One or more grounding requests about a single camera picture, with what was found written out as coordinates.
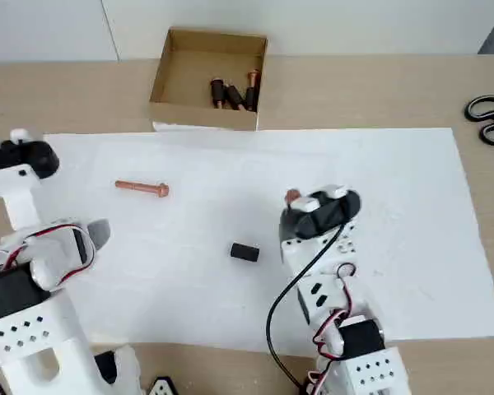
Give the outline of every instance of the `red wire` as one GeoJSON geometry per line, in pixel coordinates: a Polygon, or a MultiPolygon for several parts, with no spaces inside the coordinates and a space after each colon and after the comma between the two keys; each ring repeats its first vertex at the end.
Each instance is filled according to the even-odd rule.
{"type": "Polygon", "coordinates": [[[333,360],[340,360],[341,356],[339,355],[333,355],[331,353],[328,353],[328,352],[325,352],[325,351],[322,351],[322,348],[325,346],[325,342],[322,342],[321,340],[319,340],[318,338],[320,337],[320,335],[325,331],[326,327],[328,326],[328,324],[330,323],[334,323],[335,326],[338,327],[338,325],[340,325],[340,323],[342,323],[342,321],[344,321],[345,319],[349,318],[352,314],[352,309],[353,309],[353,301],[352,301],[352,297],[349,293],[349,290],[347,290],[347,286],[346,286],[346,282],[343,280],[343,278],[340,276],[340,269],[342,267],[345,267],[345,266],[351,266],[352,267],[352,271],[351,273],[349,274],[349,276],[354,276],[355,273],[357,272],[357,267],[355,266],[355,264],[353,263],[350,263],[350,262],[346,262],[346,263],[343,263],[341,264],[338,268],[337,268],[337,278],[340,279],[340,281],[343,282],[343,292],[344,292],[344,295],[346,296],[346,299],[347,299],[347,311],[345,314],[341,314],[339,318],[335,318],[335,315],[337,314],[340,314],[340,311],[341,309],[335,309],[330,315],[329,317],[324,321],[324,323],[320,326],[319,330],[316,332],[316,334],[313,336],[313,343],[317,346],[317,352],[323,356],[324,358],[327,358],[329,359],[330,361],[333,361],[333,360]]]}
{"type": "MultiPolygon", "coordinates": [[[[50,228],[47,228],[47,229],[44,229],[44,230],[39,230],[38,232],[32,233],[31,235],[26,236],[26,239],[28,239],[30,237],[40,237],[42,235],[46,235],[48,233],[54,232],[54,231],[59,230],[59,229],[62,229],[62,228],[68,228],[68,227],[74,227],[74,226],[76,226],[76,225],[74,225],[74,224],[61,224],[61,225],[52,226],[50,228]]],[[[25,245],[20,246],[18,249],[16,249],[15,251],[13,251],[9,255],[9,257],[7,258],[6,263],[3,266],[3,270],[9,270],[10,266],[12,265],[13,262],[15,262],[15,259],[18,257],[18,254],[22,251],[22,249],[24,247],[25,247],[25,245]]],[[[71,272],[69,272],[68,274],[66,274],[66,276],[64,276],[62,278],[62,280],[60,280],[60,282],[58,284],[61,285],[63,282],[65,282],[70,277],[78,274],[79,272],[82,272],[83,270],[86,270],[87,268],[89,268],[91,266],[92,263],[93,263],[93,260],[91,260],[84,267],[80,267],[78,269],[72,270],[71,272]]]]}

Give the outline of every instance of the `mounting hole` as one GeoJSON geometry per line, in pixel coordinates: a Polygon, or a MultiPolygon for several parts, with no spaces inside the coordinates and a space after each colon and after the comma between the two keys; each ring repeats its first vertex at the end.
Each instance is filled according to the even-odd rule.
{"type": "Polygon", "coordinates": [[[313,285],[313,288],[311,288],[311,294],[315,295],[320,290],[321,286],[322,286],[322,284],[320,284],[319,282],[317,282],[315,285],[313,285]]]}
{"type": "Polygon", "coordinates": [[[321,295],[317,300],[316,300],[316,307],[322,307],[322,305],[325,303],[326,299],[328,296],[326,295],[321,295]]]}

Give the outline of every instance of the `black rubber cylinder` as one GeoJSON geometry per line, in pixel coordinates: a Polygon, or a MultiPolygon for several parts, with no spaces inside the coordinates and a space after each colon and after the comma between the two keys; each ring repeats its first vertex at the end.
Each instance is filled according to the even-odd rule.
{"type": "Polygon", "coordinates": [[[248,111],[256,111],[257,110],[257,96],[256,95],[256,88],[254,87],[249,87],[245,91],[245,108],[248,111]]]}
{"type": "Polygon", "coordinates": [[[229,85],[226,88],[226,96],[233,109],[238,109],[240,105],[244,105],[244,99],[234,85],[229,85]]]}
{"type": "Polygon", "coordinates": [[[225,102],[225,86],[223,80],[215,78],[211,81],[212,103],[217,107],[218,102],[225,102]]]}

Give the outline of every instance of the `scissors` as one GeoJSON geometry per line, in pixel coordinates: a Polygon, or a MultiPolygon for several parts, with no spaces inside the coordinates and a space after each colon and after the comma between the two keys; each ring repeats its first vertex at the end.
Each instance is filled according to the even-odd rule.
{"type": "MultiPolygon", "coordinates": [[[[479,103],[492,103],[494,104],[494,95],[479,96],[472,100],[464,108],[464,117],[471,122],[482,122],[487,120],[494,121],[494,109],[485,113],[476,113],[473,111],[474,107],[479,103]]],[[[479,138],[485,144],[494,146],[494,137],[491,137],[491,133],[494,132],[494,122],[484,126],[479,131],[479,138]]]]}

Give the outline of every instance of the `white wall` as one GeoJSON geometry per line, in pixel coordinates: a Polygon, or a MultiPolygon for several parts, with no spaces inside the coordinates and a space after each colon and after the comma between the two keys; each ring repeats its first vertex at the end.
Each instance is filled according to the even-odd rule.
{"type": "Polygon", "coordinates": [[[116,60],[100,0],[0,0],[0,62],[116,60]]]}
{"type": "MultiPolygon", "coordinates": [[[[121,58],[169,26],[267,34],[271,53],[476,53],[494,0],[104,0],[121,58]]],[[[0,61],[116,59],[100,0],[0,0],[0,61]]]]}

